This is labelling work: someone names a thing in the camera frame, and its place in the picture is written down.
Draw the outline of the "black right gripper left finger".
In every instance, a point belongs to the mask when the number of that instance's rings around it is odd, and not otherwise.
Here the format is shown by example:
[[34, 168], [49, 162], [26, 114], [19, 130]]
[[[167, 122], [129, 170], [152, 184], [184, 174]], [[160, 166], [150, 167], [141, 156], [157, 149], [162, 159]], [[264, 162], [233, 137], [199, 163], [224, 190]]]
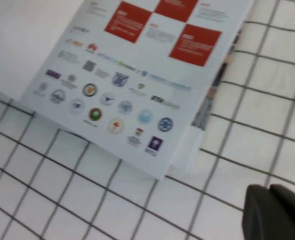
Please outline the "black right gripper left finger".
[[281, 204], [261, 185], [249, 185], [242, 216], [246, 240], [289, 240], [292, 227]]

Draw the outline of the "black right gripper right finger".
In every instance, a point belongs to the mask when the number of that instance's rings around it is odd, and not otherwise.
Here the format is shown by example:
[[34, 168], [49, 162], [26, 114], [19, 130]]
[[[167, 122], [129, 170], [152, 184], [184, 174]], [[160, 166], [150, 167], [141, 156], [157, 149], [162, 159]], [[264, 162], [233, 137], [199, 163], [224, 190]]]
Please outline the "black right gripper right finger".
[[295, 225], [295, 192], [281, 184], [271, 184], [269, 191], [276, 197]]

